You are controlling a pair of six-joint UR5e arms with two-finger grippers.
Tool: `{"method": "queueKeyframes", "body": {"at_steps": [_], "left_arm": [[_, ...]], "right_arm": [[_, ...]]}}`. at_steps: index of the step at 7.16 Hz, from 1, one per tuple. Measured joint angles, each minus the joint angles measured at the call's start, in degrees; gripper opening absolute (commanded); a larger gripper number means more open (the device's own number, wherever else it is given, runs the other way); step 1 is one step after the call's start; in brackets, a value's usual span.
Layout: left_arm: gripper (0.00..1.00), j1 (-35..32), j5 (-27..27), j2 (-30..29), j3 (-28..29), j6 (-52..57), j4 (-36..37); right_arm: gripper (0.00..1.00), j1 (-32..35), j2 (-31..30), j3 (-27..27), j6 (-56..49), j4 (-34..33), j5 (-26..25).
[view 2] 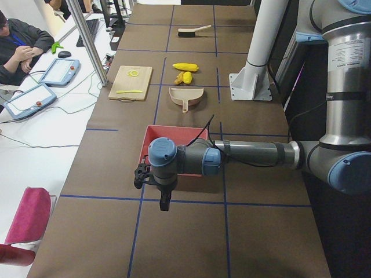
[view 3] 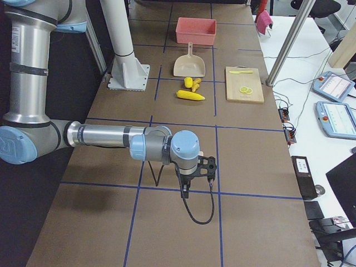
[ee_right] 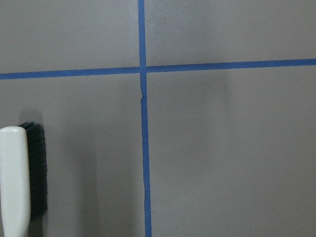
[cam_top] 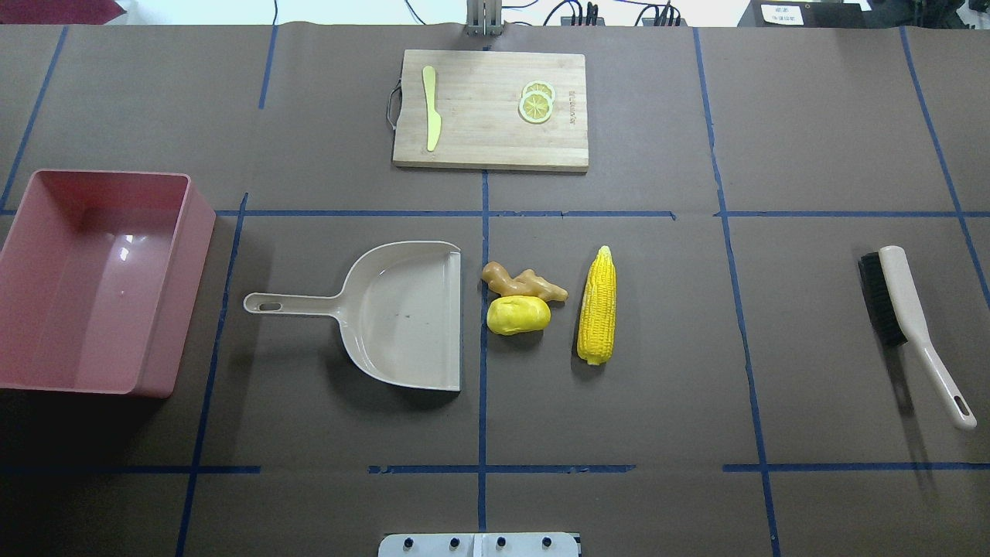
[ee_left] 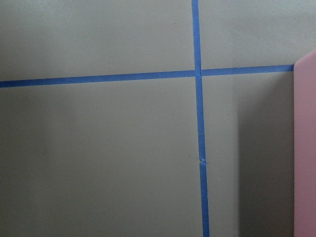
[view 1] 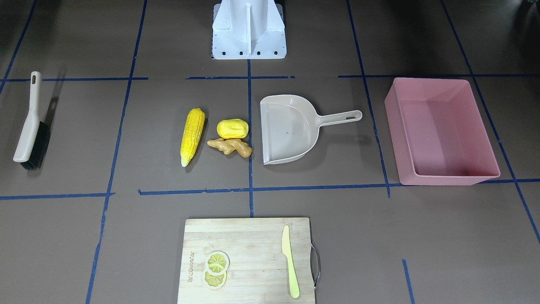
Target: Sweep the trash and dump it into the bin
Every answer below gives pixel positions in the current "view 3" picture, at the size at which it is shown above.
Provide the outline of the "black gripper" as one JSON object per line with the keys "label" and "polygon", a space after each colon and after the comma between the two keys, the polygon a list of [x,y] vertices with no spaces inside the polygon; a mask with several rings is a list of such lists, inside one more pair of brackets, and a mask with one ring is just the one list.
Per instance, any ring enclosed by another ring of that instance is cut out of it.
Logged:
{"label": "black gripper", "polygon": [[198,156],[198,162],[195,167],[189,170],[179,169],[181,178],[181,197],[188,198],[190,190],[190,180],[196,177],[205,177],[208,181],[215,180],[216,159],[213,156]]}

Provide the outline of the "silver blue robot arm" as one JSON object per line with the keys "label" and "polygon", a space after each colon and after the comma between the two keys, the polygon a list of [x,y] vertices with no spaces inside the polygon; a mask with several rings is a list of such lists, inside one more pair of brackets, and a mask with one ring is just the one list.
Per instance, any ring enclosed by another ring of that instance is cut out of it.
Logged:
{"label": "silver blue robot arm", "polygon": [[89,125],[52,120],[45,113],[50,34],[84,33],[85,1],[5,1],[12,22],[11,95],[1,127],[1,159],[20,165],[53,151],[76,146],[129,149],[133,159],[174,164],[181,197],[187,199],[192,179],[215,180],[214,157],[200,152],[191,131],[172,133],[166,126]]}

